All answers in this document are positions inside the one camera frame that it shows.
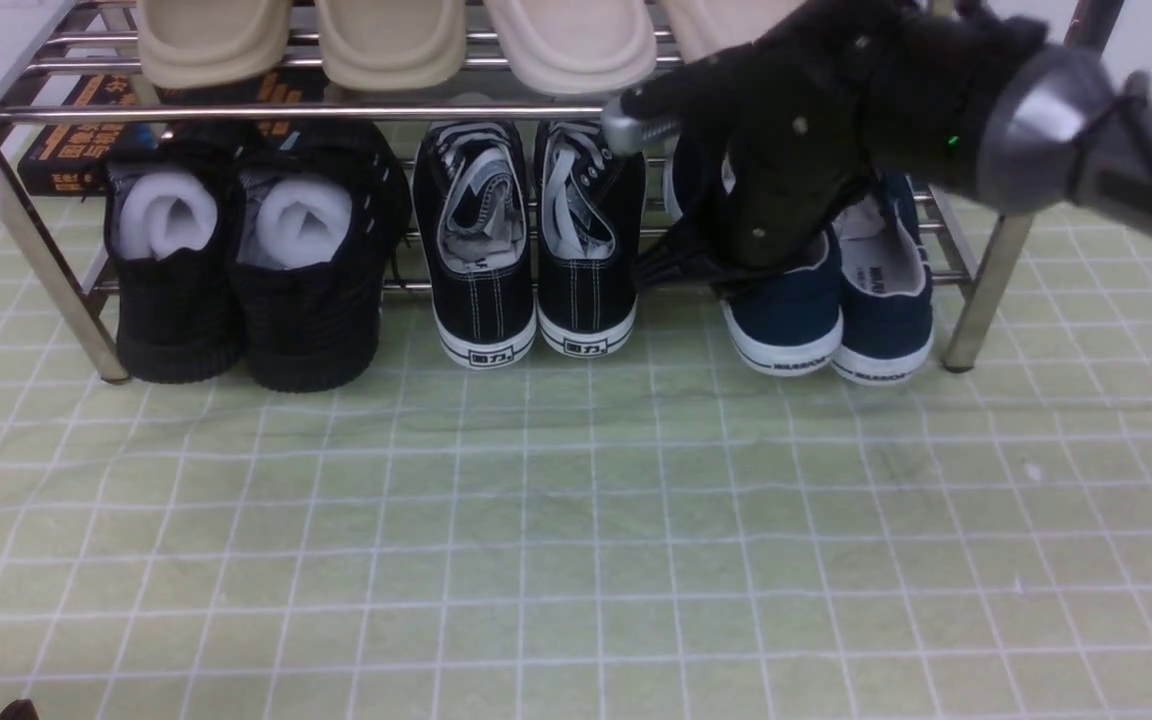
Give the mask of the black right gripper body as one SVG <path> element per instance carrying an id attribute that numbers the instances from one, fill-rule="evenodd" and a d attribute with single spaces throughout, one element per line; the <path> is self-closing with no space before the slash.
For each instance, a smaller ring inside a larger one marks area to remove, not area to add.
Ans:
<path id="1" fill-rule="evenodd" d="M 988 128 L 1048 45 L 1043 20 L 960 1 L 808 1 L 755 41 L 628 88 L 602 109 L 614 156 L 677 132 L 721 141 L 735 190 L 704 202 L 737 273 L 790 270 L 873 170 L 977 199 L 1001 151 Z"/>

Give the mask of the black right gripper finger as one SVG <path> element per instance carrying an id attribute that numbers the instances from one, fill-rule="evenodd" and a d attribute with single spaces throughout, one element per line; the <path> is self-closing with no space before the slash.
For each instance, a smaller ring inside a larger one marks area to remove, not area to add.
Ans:
<path id="1" fill-rule="evenodd" d="M 655 245 L 634 262 L 636 290 L 675 285 L 721 285 L 737 270 L 723 256 L 726 223 L 708 217 L 685 217 L 672 223 Z"/>
<path id="2" fill-rule="evenodd" d="M 0 720 L 40 720 L 35 703 L 13 700 L 0 711 Z"/>

